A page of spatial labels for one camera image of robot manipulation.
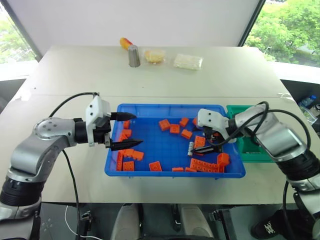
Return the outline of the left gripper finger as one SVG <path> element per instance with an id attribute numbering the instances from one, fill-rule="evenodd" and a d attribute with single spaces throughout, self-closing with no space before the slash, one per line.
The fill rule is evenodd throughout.
<path id="1" fill-rule="evenodd" d="M 116 120 L 118 122 L 129 121 L 129 120 L 136 119 L 136 118 L 137 118 L 136 115 L 129 113 L 129 112 L 117 112 L 116 113 Z"/>
<path id="2" fill-rule="evenodd" d="M 110 142 L 111 151 L 120 151 L 125 149 L 130 149 L 134 146 L 141 144 L 143 140 L 141 139 L 124 139 L 122 141 Z"/>

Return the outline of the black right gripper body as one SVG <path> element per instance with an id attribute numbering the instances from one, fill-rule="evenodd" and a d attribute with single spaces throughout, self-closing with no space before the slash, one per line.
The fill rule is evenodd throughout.
<path id="1" fill-rule="evenodd" d="M 223 151 L 222 146 L 219 144 L 224 141 L 224 138 L 219 132 L 212 130 L 210 127 L 204 126 L 203 133 L 204 133 L 205 139 L 209 143 L 209 146 L 205 147 L 204 152 L 222 152 Z"/>

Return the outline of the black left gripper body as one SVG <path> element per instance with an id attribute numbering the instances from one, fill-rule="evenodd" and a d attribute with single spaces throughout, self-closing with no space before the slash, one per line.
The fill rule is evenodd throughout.
<path id="1" fill-rule="evenodd" d="M 98 117 L 95 120 L 95 129 L 93 130 L 94 142 L 98 144 L 104 144 L 106 148 L 112 151 L 116 150 L 113 140 L 110 137 L 111 132 L 111 121 L 117 119 L 117 113 L 112 112 L 111 116 Z"/>

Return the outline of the blue plastic bin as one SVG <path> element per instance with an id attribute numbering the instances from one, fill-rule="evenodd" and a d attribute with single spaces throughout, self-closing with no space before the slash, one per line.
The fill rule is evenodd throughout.
<path id="1" fill-rule="evenodd" d="M 224 173 L 215 172 L 173 172 L 175 167 L 189 167 L 191 157 L 187 155 L 190 140 L 181 134 L 162 131 L 159 121 L 167 119 L 171 124 L 178 124 L 181 118 L 189 118 L 186 129 L 194 127 L 193 119 L 200 109 L 207 109 L 226 116 L 223 106 L 217 104 L 146 104 L 122 103 L 118 112 L 136 115 L 130 121 L 131 138 L 143 140 L 133 147 L 144 152 L 143 160 L 134 162 L 134 171 L 116 171 L 117 151 L 109 151 L 106 157 L 104 172 L 111 177 L 191 177 L 191 178 L 242 178 L 246 170 L 236 143 L 223 145 L 222 151 L 229 154 L 230 164 L 225 166 Z M 150 171 L 149 163 L 159 161 L 162 171 Z"/>

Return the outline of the green plastic bin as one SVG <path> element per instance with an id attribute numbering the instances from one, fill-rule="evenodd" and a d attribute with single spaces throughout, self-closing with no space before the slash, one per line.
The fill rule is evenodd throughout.
<path id="1" fill-rule="evenodd" d="M 251 105 L 227 105 L 227 116 L 229 118 L 234 117 L 236 114 L 242 113 Z M 252 143 L 249 137 L 241 137 L 236 141 L 239 154 L 244 163 L 272 163 L 272 159 L 266 153 L 266 151 Z"/>

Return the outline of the long orange toy brick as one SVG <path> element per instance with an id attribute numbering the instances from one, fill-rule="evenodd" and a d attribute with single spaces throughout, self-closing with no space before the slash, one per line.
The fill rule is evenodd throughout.
<path id="1" fill-rule="evenodd" d="M 220 166 L 217 163 L 209 163 L 206 161 L 198 160 L 196 158 L 191 158 L 190 168 L 198 172 L 207 172 L 207 173 L 224 173 L 225 167 Z"/>

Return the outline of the stainless steel cup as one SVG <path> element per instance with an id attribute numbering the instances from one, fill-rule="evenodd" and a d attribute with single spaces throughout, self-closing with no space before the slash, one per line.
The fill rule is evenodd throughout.
<path id="1" fill-rule="evenodd" d="M 128 65 L 132 68 L 137 68 L 141 65 L 139 48 L 136 45 L 128 47 Z"/>

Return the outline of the clear pack of yellow pastry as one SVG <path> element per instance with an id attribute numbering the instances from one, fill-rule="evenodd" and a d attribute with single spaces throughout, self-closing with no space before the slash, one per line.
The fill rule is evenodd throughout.
<path id="1" fill-rule="evenodd" d="M 149 64 L 162 64 L 166 60 L 166 52 L 162 49 L 147 49 L 143 53 L 144 59 Z"/>

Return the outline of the clear pack of white snacks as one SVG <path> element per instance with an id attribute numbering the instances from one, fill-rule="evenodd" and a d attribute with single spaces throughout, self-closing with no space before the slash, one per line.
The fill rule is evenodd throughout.
<path id="1" fill-rule="evenodd" d="M 177 54 L 173 66 L 176 68 L 198 71 L 202 68 L 203 58 L 194 55 Z"/>

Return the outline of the grey rounded shell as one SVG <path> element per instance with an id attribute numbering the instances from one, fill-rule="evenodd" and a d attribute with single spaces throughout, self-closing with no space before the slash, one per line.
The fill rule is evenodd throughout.
<path id="1" fill-rule="evenodd" d="M 198 205 L 182 204 L 180 206 L 180 216 L 185 235 L 216 240 L 208 221 Z"/>
<path id="2" fill-rule="evenodd" d="M 138 204 L 125 203 L 117 214 L 110 240 L 138 240 L 140 236 Z"/>

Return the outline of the orange plastic bottle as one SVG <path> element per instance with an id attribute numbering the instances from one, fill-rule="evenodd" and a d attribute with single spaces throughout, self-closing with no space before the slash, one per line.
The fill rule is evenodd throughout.
<path id="1" fill-rule="evenodd" d="M 127 38 L 125 38 L 125 37 L 121 37 L 120 38 L 119 44 L 125 50 L 128 50 L 129 47 L 133 45 L 133 43 L 131 41 L 129 41 Z"/>

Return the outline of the blue label water bottle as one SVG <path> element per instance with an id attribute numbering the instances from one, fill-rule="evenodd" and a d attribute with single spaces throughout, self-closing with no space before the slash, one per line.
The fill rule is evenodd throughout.
<path id="1" fill-rule="evenodd" d="M 299 107 L 304 107 L 307 108 L 308 106 L 310 106 L 315 100 L 317 99 L 317 96 L 312 94 L 310 96 L 307 96 L 305 98 L 303 98 L 300 102 L 298 102 L 298 106 Z"/>

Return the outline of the black shoe white print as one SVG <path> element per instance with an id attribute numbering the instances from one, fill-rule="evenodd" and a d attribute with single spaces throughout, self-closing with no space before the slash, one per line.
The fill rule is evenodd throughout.
<path id="1" fill-rule="evenodd" d="M 286 236 L 283 211 L 277 210 L 272 216 L 253 225 L 250 229 L 250 235 L 258 240 L 270 239 L 277 235 Z"/>

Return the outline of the black metal bracket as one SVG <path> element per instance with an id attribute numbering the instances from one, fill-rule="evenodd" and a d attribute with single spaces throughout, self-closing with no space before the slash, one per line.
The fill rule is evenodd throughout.
<path id="1" fill-rule="evenodd" d="M 87 236 L 88 232 L 91 231 L 93 216 L 90 210 L 82 214 L 80 218 L 79 232 L 81 236 Z"/>
<path id="2" fill-rule="evenodd" d="M 225 240 L 237 240 L 237 234 L 229 209 L 216 209 L 209 213 L 209 219 L 222 225 Z"/>

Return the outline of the dark window frame post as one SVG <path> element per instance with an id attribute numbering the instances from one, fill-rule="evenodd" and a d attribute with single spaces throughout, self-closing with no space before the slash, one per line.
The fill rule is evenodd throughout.
<path id="1" fill-rule="evenodd" d="M 30 37 L 29 33 L 27 32 L 27 30 L 23 26 L 22 22 L 19 20 L 18 16 L 16 15 L 14 10 L 10 6 L 8 0 L 0 0 L 0 3 L 3 5 L 4 9 L 8 13 L 8 15 L 10 16 L 10 18 L 13 21 L 14 26 L 17 28 L 19 34 L 23 37 L 24 41 L 29 45 L 31 50 L 34 52 L 34 54 L 35 54 L 34 59 L 37 62 L 40 62 L 40 60 L 43 58 L 42 53 L 40 52 L 40 50 L 38 49 L 38 47 L 36 46 L 36 44 L 34 43 L 32 38 Z"/>
<path id="2" fill-rule="evenodd" d="M 258 0 L 258 3 L 253 11 L 253 14 L 252 14 L 246 28 L 244 29 L 244 33 L 241 36 L 240 41 L 237 45 L 238 47 L 243 47 L 245 45 L 245 42 L 246 42 L 246 40 L 252 30 L 257 18 L 258 18 L 263 6 L 265 5 L 265 2 L 266 2 L 266 0 Z"/>

